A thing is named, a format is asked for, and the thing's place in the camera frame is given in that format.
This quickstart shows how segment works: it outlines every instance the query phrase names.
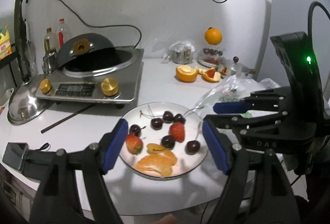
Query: yellow detergent bottle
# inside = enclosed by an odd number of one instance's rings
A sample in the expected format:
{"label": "yellow detergent bottle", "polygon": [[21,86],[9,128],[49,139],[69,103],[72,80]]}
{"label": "yellow detergent bottle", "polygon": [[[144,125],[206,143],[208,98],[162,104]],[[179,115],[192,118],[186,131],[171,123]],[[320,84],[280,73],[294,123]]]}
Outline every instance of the yellow detergent bottle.
{"label": "yellow detergent bottle", "polygon": [[8,31],[8,26],[5,27],[6,34],[2,34],[0,30],[0,60],[4,59],[6,56],[10,55],[12,51],[12,46],[10,44],[10,36]]}

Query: chopstick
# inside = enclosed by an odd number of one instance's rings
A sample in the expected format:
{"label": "chopstick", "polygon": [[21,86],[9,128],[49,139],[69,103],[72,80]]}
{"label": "chopstick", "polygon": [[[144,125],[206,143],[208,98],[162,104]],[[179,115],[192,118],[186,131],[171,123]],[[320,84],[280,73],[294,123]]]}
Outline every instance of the chopstick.
{"label": "chopstick", "polygon": [[65,118],[59,120],[58,122],[55,122],[54,124],[52,124],[52,125],[46,127],[45,129],[41,130],[41,133],[43,134],[43,133],[47,132],[48,130],[54,128],[55,126],[58,126],[59,124],[61,124],[61,123],[65,122],[65,121],[71,119],[72,117],[74,117],[74,116],[76,116],[76,115],[78,115],[78,114],[84,112],[85,110],[88,110],[89,108],[91,108],[91,107],[93,107],[93,106],[95,106],[95,104],[90,104],[89,106],[87,106],[87,107],[85,107],[85,108],[83,108],[83,109],[81,109],[81,110],[78,110],[78,111],[75,112],[75,113],[72,113],[72,114],[69,115],[68,117],[65,117]]}

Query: strawberry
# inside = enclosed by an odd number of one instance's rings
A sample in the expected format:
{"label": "strawberry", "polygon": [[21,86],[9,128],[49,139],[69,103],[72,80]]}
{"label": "strawberry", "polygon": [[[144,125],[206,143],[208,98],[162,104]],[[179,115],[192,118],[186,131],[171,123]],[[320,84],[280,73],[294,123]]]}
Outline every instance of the strawberry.
{"label": "strawberry", "polygon": [[184,141],[184,124],[181,122],[176,122],[171,125],[170,127],[170,135],[175,139],[177,142]]}
{"label": "strawberry", "polygon": [[216,70],[213,68],[213,69],[206,71],[206,74],[208,75],[209,78],[213,79],[215,72],[216,72]]}
{"label": "strawberry", "polygon": [[126,147],[127,150],[132,154],[139,154],[143,148],[143,142],[140,138],[129,134],[126,137]]}

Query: plastic bottle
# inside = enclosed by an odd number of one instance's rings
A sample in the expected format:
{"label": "plastic bottle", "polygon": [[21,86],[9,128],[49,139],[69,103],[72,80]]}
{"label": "plastic bottle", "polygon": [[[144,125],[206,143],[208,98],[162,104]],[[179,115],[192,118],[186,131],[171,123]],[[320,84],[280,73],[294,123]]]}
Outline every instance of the plastic bottle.
{"label": "plastic bottle", "polygon": [[67,24],[64,23],[64,19],[59,20],[60,25],[58,26],[56,30],[56,37],[58,39],[58,43],[60,47],[63,46],[64,43],[66,43],[68,40],[71,39],[71,32]]}
{"label": "plastic bottle", "polygon": [[44,47],[46,54],[49,54],[51,51],[54,51],[54,49],[56,49],[56,51],[58,52],[60,49],[58,40],[56,39],[56,35],[52,32],[51,27],[47,29],[47,34],[44,38]]}

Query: screw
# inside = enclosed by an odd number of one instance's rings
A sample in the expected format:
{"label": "screw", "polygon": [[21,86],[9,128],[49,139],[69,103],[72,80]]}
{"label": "screw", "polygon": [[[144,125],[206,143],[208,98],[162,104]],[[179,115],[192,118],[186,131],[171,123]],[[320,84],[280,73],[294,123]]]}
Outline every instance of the screw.
{"label": "screw", "polygon": [[273,156],[275,154],[275,151],[273,149],[267,149],[265,153],[269,156]]}
{"label": "screw", "polygon": [[234,143],[232,146],[233,150],[239,151],[242,149],[242,146],[239,143]]}
{"label": "screw", "polygon": [[92,144],[90,144],[90,149],[91,150],[96,150],[98,147],[99,147],[99,144],[98,143],[92,143]]}
{"label": "screw", "polygon": [[65,149],[58,149],[58,150],[56,151],[56,155],[57,155],[57,156],[62,156],[64,153],[65,153]]}

